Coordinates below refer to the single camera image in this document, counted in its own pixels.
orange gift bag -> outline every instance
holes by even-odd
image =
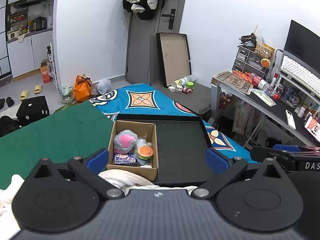
[[[76,101],[84,102],[91,95],[92,81],[86,75],[77,76],[75,84]]]

phone screen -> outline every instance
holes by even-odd
[[[304,127],[312,134],[318,142],[320,142],[320,124],[312,116],[309,116]]]

gray cushion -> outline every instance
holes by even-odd
[[[193,92],[186,94],[171,92],[160,84],[153,84],[152,86],[195,114],[205,114],[211,109],[211,89],[209,87],[195,83]]]

door lock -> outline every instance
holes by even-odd
[[[173,29],[174,16],[176,14],[175,9],[171,9],[171,14],[162,14],[161,17],[169,17],[169,30]]]

white keyboard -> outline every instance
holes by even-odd
[[[280,71],[292,76],[317,96],[320,96],[320,79],[298,62],[284,56]]]

